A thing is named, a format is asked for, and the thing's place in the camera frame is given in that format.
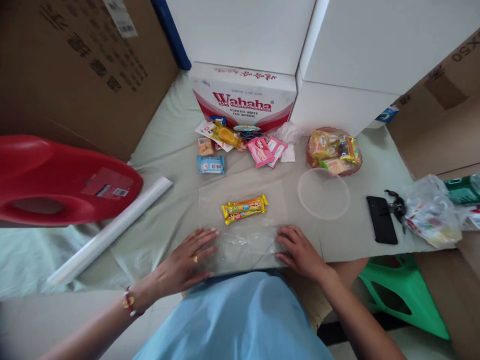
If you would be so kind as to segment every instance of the person's left hand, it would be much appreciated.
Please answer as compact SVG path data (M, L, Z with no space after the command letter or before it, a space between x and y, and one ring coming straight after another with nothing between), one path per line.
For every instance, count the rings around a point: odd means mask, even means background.
M177 294L213 276L198 272L198 265L217 251L215 246L204 248L219 236L216 229L193 232L155 270L131 286L137 311L144 312L157 300Z

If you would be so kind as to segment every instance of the green plastic stool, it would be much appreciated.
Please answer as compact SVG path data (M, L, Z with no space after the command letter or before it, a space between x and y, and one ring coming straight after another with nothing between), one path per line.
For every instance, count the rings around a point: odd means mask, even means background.
M370 292L375 304L373 310L379 310L403 320L417 328L425 330L442 339L450 340L449 332L440 317L434 300L420 274L414 257L410 254L395 255L399 267L389 267L370 260L360 279ZM393 309L387 306L375 289L377 283L403 300L401 306Z

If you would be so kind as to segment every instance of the pink wafer package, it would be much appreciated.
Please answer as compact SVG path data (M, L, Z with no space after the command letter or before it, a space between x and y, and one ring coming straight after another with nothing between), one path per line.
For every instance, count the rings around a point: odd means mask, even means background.
M269 167L271 167L272 169L275 169L275 165L279 161L280 156L282 156L287 146L288 145L286 143L281 142L280 140L274 138L273 136L270 136L270 140L268 140L268 148L270 149L275 159L268 163Z
M275 160L275 156L270 151L263 137L253 138L246 143L246 146L250 150L257 168Z

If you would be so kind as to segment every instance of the red string bracelet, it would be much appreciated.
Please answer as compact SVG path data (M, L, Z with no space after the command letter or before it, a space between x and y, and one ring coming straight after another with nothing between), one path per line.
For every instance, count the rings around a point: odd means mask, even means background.
M123 308L130 310L130 316L134 317L137 315L137 317L141 317L144 312L137 312L137 310L134 309L134 302L135 298L133 296L130 296L130 286L126 288L125 292L123 293L123 296L125 297L125 301L123 302Z

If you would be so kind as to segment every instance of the clear plastic bowl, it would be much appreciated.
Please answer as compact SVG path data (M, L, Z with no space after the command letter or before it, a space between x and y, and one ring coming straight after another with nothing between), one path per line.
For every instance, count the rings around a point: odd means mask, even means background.
M298 197L303 207L322 220L340 218L350 206L350 191L343 179L324 168L312 168L298 181Z

